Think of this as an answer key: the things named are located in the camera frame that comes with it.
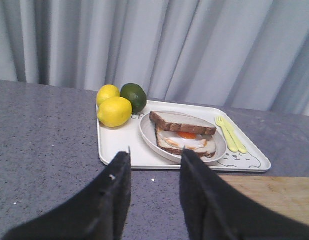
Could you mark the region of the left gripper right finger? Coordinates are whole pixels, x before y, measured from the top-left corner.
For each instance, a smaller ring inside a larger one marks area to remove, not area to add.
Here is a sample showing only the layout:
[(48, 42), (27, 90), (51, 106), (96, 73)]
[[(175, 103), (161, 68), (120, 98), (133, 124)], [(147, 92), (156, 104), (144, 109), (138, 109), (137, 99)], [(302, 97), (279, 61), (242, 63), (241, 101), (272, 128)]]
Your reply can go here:
[(309, 240), (309, 226), (234, 189), (192, 150), (182, 152), (180, 202), (191, 240)]

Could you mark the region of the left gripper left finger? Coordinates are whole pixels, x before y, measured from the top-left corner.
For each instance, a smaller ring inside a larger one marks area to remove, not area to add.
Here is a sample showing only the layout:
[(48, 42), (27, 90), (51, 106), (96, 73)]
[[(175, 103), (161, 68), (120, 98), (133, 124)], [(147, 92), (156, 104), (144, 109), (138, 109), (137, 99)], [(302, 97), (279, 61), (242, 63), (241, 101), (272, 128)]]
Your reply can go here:
[(5, 240), (120, 240), (131, 201), (131, 156), (118, 152), (87, 187)]

